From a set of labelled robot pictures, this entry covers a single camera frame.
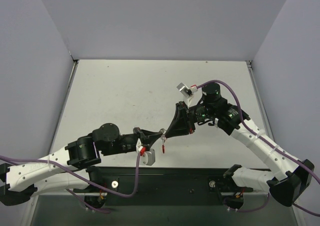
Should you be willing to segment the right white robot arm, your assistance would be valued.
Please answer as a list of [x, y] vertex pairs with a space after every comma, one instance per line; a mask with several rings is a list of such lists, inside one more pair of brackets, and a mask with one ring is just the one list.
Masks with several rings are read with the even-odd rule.
[[223, 175], [234, 187], [262, 191], [281, 205], [290, 207], [310, 185], [315, 166], [283, 150], [260, 129], [240, 107], [238, 98], [233, 105], [221, 95], [222, 81], [213, 80], [191, 87], [180, 83], [177, 89], [183, 101], [175, 105], [175, 114], [165, 138], [190, 135], [196, 126], [209, 125], [224, 131], [254, 153], [267, 171], [233, 165]]

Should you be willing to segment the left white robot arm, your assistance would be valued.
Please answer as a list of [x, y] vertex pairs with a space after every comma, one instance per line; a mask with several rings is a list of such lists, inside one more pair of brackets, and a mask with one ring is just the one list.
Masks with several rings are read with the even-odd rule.
[[131, 134], [121, 134], [118, 126], [105, 123], [86, 136], [39, 159], [13, 159], [1, 156], [0, 201], [16, 206], [42, 193], [59, 190], [111, 193], [123, 198], [134, 194], [120, 193], [114, 183], [103, 179], [97, 164], [102, 156], [134, 152], [136, 163], [155, 163], [152, 145], [165, 135], [165, 129], [153, 132], [135, 127]]

